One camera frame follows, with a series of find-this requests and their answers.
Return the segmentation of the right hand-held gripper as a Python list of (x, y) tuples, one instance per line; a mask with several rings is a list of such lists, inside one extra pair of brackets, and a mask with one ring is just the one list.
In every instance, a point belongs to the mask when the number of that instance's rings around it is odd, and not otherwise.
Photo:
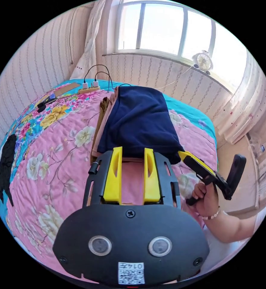
[(192, 153), (179, 151), (178, 154), (181, 161), (195, 172), (199, 180), (205, 185), (212, 183), (217, 186), (221, 190), (224, 199), (232, 199), (234, 194), (234, 166), (231, 167), (229, 175), (225, 180), (218, 172), (213, 171), (213, 169)]

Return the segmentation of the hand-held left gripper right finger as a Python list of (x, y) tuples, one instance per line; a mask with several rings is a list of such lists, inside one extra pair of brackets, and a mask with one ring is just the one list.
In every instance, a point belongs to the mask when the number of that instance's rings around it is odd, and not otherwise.
[(153, 149), (144, 149), (143, 202), (161, 203), (162, 194)]

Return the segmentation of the person's right hand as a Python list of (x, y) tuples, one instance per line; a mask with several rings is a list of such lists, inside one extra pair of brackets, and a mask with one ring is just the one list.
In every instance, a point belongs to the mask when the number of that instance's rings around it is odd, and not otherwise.
[(197, 201), (194, 206), (204, 221), (217, 217), (220, 212), (219, 197), (213, 183), (208, 185), (202, 182), (197, 183), (193, 189), (192, 197)]

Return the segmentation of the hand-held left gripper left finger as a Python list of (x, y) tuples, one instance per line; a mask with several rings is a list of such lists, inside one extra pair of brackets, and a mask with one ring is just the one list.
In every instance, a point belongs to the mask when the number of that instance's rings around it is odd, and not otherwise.
[(122, 147), (113, 148), (103, 199), (105, 202), (121, 202), (122, 197)]

